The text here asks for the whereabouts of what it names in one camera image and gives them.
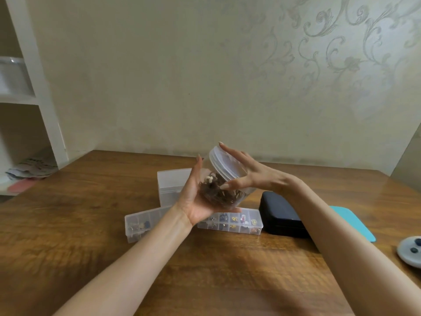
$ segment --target black zippered case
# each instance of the black zippered case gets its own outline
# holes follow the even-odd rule
[[[259,211],[264,230],[269,234],[297,238],[310,237],[294,208],[281,195],[263,192]]]

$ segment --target wooden table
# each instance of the wooden table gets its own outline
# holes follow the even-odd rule
[[[93,151],[0,205],[0,315],[50,315],[121,256],[124,216],[159,207],[157,171],[193,158]],[[421,195],[378,171],[271,164],[301,177],[330,205],[350,208],[376,246],[396,256],[419,235]],[[261,191],[243,204],[258,208]],[[309,240],[193,228],[138,315],[352,315]]]

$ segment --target person's left hand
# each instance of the person's left hand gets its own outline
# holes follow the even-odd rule
[[[196,165],[192,168],[186,185],[180,193],[177,203],[174,205],[179,210],[183,211],[192,225],[210,217],[216,212],[227,212],[226,209],[212,206],[199,193],[200,183],[200,169],[202,168],[202,158],[197,156]],[[241,209],[235,207],[232,212],[241,212]]]

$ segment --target open plastic box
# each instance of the open plastic box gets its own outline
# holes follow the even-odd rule
[[[124,216],[127,241],[129,243],[137,242],[158,224],[169,209],[170,206],[159,207]]]
[[[263,223],[258,209],[241,208],[241,213],[215,213],[197,224],[198,228],[260,235]]]
[[[179,169],[159,171],[157,173],[159,202],[161,207],[175,204],[191,171],[192,169]]]

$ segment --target hand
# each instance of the hand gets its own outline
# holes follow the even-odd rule
[[[211,205],[199,193],[200,169],[202,168],[202,158],[197,156],[197,163],[192,168],[189,178],[184,185],[177,203],[174,205],[183,211],[192,225],[210,217],[213,213],[227,212],[224,208]],[[236,207],[232,212],[239,213],[241,209]]]
[[[269,190],[281,194],[283,188],[289,186],[293,180],[298,180],[293,175],[259,163],[246,152],[231,149],[222,142],[219,142],[219,146],[243,164],[247,171],[246,176],[221,185],[221,190],[239,190],[247,187],[255,187],[261,190]]]

